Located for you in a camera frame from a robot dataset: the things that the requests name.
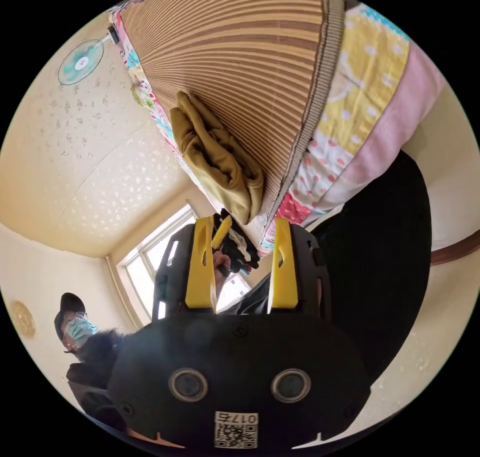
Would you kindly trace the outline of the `person's right hand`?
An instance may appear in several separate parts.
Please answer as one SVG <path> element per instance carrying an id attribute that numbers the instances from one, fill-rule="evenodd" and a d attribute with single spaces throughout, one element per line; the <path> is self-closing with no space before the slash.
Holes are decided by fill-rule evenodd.
<path id="1" fill-rule="evenodd" d="M 145 436 L 141 435 L 141 434 L 138 433 L 138 432 L 135 432 L 134 430 L 132 430 L 132 429 L 130 429 L 130 428 L 127 428 L 127 429 L 126 429 L 126 433 L 127 433 L 127 435 L 129 435 L 130 437 L 133 437 L 133 438 L 138 439 L 138 440 L 146 441 L 146 442 L 149 442 L 149 443 L 153 443 L 153 444 L 157 444 L 157 445 L 161 445 L 161 446 L 167 446 L 167 447 L 174 447 L 174 448 L 185 449 L 185 447 L 184 447 L 183 445 L 179 445 L 179 444 L 176 444 L 176 443 L 173 443 L 173 442 L 169 442 L 169 441 L 163 439 L 163 438 L 160 436 L 159 433 L 156 434 L 156 438 L 154 438 L 154 439 L 145 437 Z"/>

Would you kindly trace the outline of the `person's left hand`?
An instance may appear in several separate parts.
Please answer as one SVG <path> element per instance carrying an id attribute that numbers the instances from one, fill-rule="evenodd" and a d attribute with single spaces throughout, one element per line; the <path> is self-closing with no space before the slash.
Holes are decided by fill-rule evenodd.
<path id="1" fill-rule="evenodd" d="M 219 297 L 230 274 L 231 260 L 221 250 L 216 250 L 213 253 L 213 266 L 216 296 Z"/>

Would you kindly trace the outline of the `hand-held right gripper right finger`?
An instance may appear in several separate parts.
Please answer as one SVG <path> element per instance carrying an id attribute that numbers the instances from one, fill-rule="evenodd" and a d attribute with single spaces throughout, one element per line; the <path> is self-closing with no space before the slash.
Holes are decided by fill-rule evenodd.
<path id="1" fill-rule="evenodd" d="M 295 254 L 288 219 L 275 221 L 272 269 L 270 273 L 270 309 L 294 310 L 299 303 Z"/>

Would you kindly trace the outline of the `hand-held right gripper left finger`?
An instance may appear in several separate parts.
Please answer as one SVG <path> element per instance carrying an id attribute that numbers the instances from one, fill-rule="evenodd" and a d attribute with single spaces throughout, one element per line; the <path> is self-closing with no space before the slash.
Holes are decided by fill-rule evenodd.
<path id="1" fill-rule="evenodd" d="M 217 291 L 212 251 L 214 218 L 196 220 L 190 253 L 185 304 L 190 310 L 215 310 Z"/>

